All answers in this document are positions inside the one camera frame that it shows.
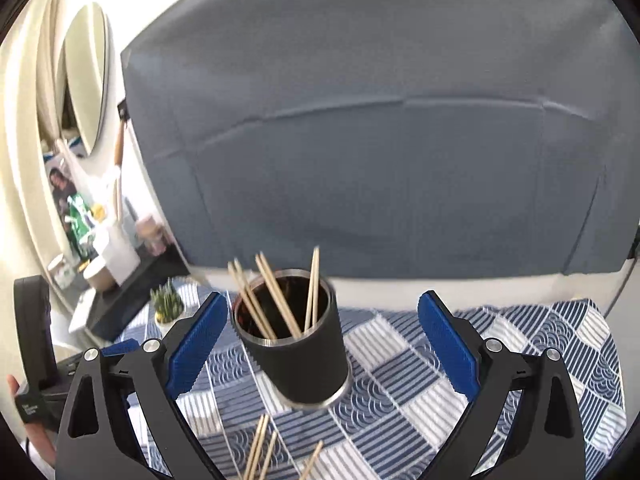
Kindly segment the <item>person left hand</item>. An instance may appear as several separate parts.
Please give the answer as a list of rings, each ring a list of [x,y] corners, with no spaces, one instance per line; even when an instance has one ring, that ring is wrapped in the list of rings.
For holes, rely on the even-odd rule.
[[[39,456],[50,466],[55,467],[55,447],[44,428],[39,422],[24,422],[24,429],[29,443],[35,448]]]

